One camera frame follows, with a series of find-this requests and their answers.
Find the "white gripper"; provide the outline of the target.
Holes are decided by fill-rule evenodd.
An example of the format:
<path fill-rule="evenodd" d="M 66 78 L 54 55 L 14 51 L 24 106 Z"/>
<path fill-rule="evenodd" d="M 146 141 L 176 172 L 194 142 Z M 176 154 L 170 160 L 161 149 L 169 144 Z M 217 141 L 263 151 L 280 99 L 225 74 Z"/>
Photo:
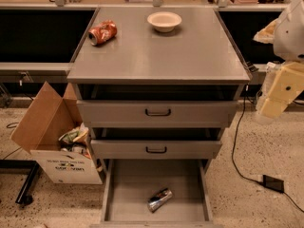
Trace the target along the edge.
<path fill-rule="evenodd" d="M 284 64 L 276 73 L 268 97 L 260 97 L 257 113 L 267 118 L 277 118 L 304 90 L 304 65 L 298 62 Z"/>

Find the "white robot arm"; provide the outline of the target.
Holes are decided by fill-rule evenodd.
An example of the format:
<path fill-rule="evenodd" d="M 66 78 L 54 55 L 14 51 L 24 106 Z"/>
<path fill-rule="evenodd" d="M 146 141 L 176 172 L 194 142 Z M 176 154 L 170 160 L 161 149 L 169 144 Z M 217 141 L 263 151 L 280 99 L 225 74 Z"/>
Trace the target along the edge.
<path fill-rule="evenodd" d="M 282 64 L 268 63 L 256 118 L 270 122 L 304 90 L 304 0 L 292 0 L 274 22 L 274 54 Z"/>

